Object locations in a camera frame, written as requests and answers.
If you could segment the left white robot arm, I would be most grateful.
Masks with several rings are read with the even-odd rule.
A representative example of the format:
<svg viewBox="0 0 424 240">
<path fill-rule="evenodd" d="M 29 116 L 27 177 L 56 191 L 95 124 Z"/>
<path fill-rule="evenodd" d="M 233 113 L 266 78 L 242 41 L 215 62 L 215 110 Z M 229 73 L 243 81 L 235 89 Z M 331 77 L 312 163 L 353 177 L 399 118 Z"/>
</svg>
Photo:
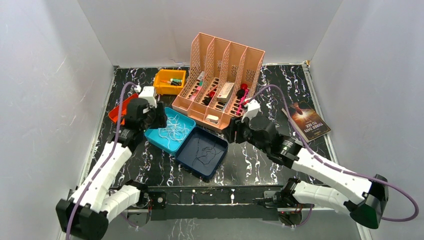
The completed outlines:
<svg viewBox="0 0 424 240">
<path fill-rule="evenodd" d="M 95 166 L 77 190 L 55 207 L 67 240 L 71 236 L 100 240 L 109 223 L 128 207 L 149 205 L 151 199 L 144 183 L 129 180 L 116 191 L 110 188 L 119 170 L 144 139 L 145 131 L 166 125 L 165 106 L 161 101 L 151 105 L 144 98 L 133 98 L 125 114 L 118 113 L 116 130 L 107 139 Z"/>
</svg>

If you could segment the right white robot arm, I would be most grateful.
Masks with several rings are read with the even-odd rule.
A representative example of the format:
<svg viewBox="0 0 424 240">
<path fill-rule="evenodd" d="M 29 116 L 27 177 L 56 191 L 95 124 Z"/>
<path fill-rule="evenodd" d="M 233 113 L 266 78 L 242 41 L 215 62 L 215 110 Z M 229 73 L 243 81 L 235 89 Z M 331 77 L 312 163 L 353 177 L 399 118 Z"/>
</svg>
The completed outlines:
<svg viewBox="0 0 424 240">
<path fill-rule="evenodd" d="M 316 186 L 291 179 L 281 191 L 288 207 L 313 204 L 345 213 L 358 224 L 377 229 L 383 218 L 389 194 L 388 180 L 380 174 L 371 179 L 358 176 L 334 162 L 308 151 L 303 144 L 279 133 L 264 116 L 252 119 L 232 117 L 222 133 L 230 143 L 248 142 L 266 154 L 272 162 L 305 173 L 324 183 Z"/>
</svg>

